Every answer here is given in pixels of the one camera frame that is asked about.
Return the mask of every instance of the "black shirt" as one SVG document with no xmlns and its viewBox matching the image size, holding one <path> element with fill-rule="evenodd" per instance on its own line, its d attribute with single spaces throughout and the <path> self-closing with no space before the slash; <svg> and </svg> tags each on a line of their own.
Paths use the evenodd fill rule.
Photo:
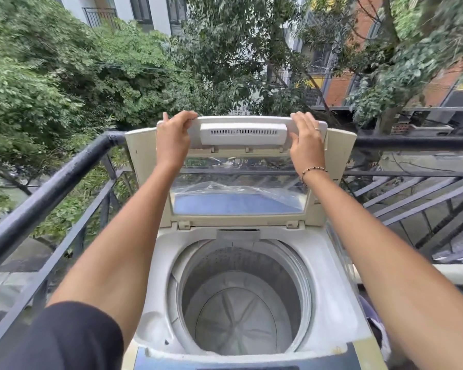
<svg viewBox="0 0 463 370">
<path fill-rule="evenodd" d="M 0 370 L 119 370 L 123 337 L 108 314 L 80 302 L 44 309 Z"/>
</svg>

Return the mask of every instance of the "bracelet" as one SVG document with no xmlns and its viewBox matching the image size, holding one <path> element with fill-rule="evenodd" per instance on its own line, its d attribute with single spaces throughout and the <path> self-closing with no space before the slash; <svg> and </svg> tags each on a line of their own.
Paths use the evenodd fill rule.
<svg viewBox="0 0 463 370">
<path fill-rule="evenodd" d="M 303 184 L 304 186 L 306 186 L 306 187 L 307 187 L 307 185 L 306 185 L 305 182 L 304 182 L 304 175 L 305 175 L 305 173 L 306 173 L 307 171 L 310 171 L 310 170 L 322 170 L 322 171 L 326 171 L 326 172 L 327 172 L 327 170 L 326 170 L 324 167 L 320 167 L 320 166 L 309 167 L 308 169 L 302 171 L 302 175 L 300 176 L 300 181 L 301 181 L 302 184 Z"/>
</svg>

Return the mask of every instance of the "washing machine drum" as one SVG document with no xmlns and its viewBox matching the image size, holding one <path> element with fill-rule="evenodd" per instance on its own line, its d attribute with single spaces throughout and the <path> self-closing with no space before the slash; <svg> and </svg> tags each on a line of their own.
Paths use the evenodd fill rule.
<svg viewBox="0 0 463 370">
<path fill-rule="evenodd" d="M 298 255 L 278 241 L 211 241 L 185 267 L 177 303 L 185 333 L 220 355 L 293 351 L 313 309 Z"/>
</svg>

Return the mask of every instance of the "washing machine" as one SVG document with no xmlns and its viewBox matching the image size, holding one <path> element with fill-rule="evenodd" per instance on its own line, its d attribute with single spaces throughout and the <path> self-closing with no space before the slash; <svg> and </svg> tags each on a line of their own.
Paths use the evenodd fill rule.
<svg viewBox="0 0 463 370">
<path fill-rule="evenodd" d="M 356 135 L 320 128 L 338 183 Z M 290 131 L 284 117 L 193 121 L 123 369 L 386 368 L 352 264 L 295 173 Z M 156 138 L 156 128 L 126 134 L 139 185 Z"/>
</svg>

